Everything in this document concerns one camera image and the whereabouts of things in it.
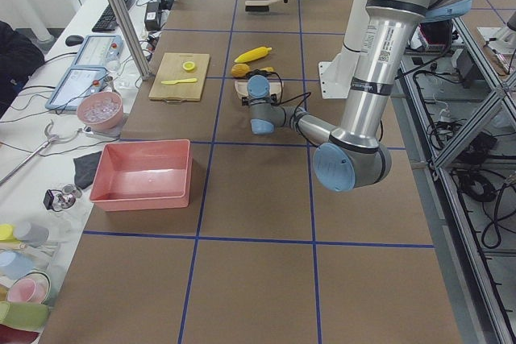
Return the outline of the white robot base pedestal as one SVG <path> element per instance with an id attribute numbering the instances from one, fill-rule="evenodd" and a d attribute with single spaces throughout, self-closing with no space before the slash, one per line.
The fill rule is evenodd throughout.
<path id="1" fill-rule="evenodd" d="M 366 2 L 367 0 L 353 0 L 341 51 L 332 61 L 318 63 L 323 99 L 344 99 L 348 96 L 368 27 Z"/>

